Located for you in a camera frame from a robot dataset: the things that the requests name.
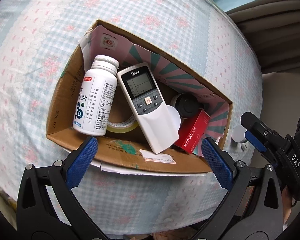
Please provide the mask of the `beige curtain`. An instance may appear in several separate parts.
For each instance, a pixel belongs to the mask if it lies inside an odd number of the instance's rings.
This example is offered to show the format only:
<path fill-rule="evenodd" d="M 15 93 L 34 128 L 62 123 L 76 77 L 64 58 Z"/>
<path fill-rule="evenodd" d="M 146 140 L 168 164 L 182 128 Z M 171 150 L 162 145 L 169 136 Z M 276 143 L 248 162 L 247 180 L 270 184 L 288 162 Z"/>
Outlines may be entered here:
<path fill-rule="evenodd" d="M 227 12 L 263 74 L 300 68 L 300 0 L 255 0 Z"/>

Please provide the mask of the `white round lid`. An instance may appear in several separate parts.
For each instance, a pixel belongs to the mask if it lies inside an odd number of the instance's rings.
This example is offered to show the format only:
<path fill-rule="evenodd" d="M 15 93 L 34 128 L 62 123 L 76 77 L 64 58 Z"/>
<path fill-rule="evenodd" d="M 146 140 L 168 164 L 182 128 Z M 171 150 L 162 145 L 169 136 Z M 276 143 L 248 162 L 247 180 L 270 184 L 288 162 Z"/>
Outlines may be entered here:
<path fill-rule="evenodd" d="M 176 131 L 179 131 L 181 126 L 181 117 L 179 112 L 171 105 L 167 105 L 167 109 L 171 117 L 171 122 L 168 124 L 168 128 L 166 128 L 166 130 L 175 129 Z"/>

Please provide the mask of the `small white black jar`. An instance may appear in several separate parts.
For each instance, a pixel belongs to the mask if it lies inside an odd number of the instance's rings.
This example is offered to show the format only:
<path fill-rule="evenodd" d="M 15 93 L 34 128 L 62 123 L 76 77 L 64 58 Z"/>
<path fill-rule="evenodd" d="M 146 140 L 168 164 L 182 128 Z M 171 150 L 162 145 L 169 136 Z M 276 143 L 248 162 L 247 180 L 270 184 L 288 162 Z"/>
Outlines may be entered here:
<path fill-rule="evenodd" d="M 246 131 L 247 130 L 243 126 L 238 125 L 233 128 L 231 134 L 232 141 L 235 142 L 236 144 L 239 144 L 239 146 L 243 151 L 246 151 L 248 149 L 248 140 L 245 137 Z"/>

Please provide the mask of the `cardboard box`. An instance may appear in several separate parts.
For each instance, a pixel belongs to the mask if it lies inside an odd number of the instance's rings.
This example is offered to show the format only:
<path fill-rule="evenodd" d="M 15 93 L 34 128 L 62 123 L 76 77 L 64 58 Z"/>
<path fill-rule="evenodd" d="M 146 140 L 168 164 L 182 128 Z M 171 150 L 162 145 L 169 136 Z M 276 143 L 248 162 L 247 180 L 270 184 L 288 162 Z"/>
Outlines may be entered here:
<path fill-rule="evenodd" d="M 88 41 L 88 55 L 84 56 L 81 46 L 78 46 L 57 82 L 47 118 L 47 139 L 71 151 L 79 148 L 86 139 L 85 134 L 74 130 L 72 126 L 77 101 L 87 100 L 80 93 L 84 68 L 90 65 L 96 55 L 108 55 L 119 61 L 120 68 L 146 62 L 166 102 L 178 94 L 188 92 L 199 102 L 207 103 L 210 121 L 204 136 L 218 140 L 219 146 L 224 146 L 232 101 L 196 71 L 153 44 L 102 20 L 93 24 L 85 38 Z M 104 136 L 98 138 L 95 159 L 104 164 L 159 174 L 200 174 L 210 171 L 203 158 L 187 154 L 178 147 L 165 151 L 172 158 L 171 163 L 147 161 L 142 152 L 149 149 L 137 124 L 129 128 L 109 128 Z"/>

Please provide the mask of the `red Marubi box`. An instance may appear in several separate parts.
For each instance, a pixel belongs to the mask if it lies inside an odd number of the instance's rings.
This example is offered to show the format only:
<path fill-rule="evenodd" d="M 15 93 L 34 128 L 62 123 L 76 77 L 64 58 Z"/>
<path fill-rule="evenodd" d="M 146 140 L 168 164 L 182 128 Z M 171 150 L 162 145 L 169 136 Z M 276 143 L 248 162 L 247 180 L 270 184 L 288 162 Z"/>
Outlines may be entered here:
<path fill-rule="evenodd" d="M 179 139 L 174 145 L 186 153 L 192 154 L 204 135 L 209 121 L 210 116 L 203 109 L 200 109 L 194 116 L 185 119 L 178 131 Z"/>

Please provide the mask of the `black round jar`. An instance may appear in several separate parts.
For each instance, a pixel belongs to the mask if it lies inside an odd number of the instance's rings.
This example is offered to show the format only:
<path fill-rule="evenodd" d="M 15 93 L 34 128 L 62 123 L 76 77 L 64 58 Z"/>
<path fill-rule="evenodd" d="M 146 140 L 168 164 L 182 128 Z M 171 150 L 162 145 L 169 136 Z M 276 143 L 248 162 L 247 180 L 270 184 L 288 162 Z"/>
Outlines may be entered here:
<path fill-rule="evenodd" d="M 194 116 L 199 110 L 198 100 L 192 93 L 181 93 L 174 96 L 171 100 L 171 106 L 184 119 Z"/>

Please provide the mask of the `white pill bottle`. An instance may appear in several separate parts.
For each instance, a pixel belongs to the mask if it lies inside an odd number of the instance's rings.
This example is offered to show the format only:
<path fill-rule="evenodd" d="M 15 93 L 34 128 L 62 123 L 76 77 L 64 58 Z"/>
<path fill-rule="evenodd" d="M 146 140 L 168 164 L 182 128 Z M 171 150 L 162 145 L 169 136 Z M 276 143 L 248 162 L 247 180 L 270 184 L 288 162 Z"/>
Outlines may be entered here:
<path fill-rule="evenodd" d="M 105 55 L 95 57 L 79 90 L 72 123 L 76 131 L 95 137 L 106 134 L 118 69 L 116 59 Z"/>

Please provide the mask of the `white Midea remote control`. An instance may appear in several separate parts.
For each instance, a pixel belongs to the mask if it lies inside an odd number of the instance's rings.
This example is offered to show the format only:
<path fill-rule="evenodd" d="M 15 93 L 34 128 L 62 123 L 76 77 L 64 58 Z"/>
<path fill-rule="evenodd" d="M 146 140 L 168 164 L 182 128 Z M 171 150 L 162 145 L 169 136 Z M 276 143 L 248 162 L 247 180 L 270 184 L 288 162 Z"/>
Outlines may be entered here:
<path fill-rule="evenodd" d="M 117 80 L 151 150 L 159 154 L 178 139 L 166 102 L 147 63 L 117 73 Z"/>

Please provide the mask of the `checkered floral bed sheet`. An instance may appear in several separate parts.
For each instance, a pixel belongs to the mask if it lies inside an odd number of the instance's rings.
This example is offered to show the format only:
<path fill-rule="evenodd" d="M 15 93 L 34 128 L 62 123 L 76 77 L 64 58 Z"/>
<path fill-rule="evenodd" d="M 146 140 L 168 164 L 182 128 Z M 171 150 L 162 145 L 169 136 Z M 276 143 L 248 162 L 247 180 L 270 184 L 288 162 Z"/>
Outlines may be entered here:
<path fill-rule="evenodd" d="M 0 0 L 0 188 L 18 196 L 24 168 L 67 153 L 46 138 L 57 81 L 96 20 L 169 53 L 232 101 L 230 127 L 262 109 L 257 58 L 211 0 Z M 129 176 L 91 166 L 74 194 L 107 234 L 143 234 L 207 219 L 225 195 L 201 177 Z"/>

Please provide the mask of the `clear tape roll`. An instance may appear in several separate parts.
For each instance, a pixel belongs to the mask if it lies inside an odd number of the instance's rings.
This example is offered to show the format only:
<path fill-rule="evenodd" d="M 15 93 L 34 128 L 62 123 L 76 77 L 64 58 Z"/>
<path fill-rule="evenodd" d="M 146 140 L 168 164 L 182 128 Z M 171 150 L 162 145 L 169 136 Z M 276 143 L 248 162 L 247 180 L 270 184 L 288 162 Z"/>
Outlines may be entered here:
<path fill-rule="evenodd" d="M 124 122 L 114 123 L 108 122 L 107 130 L 113 133 L 128 133 L 138 127 L 138 122 L 134 115 Z"/>

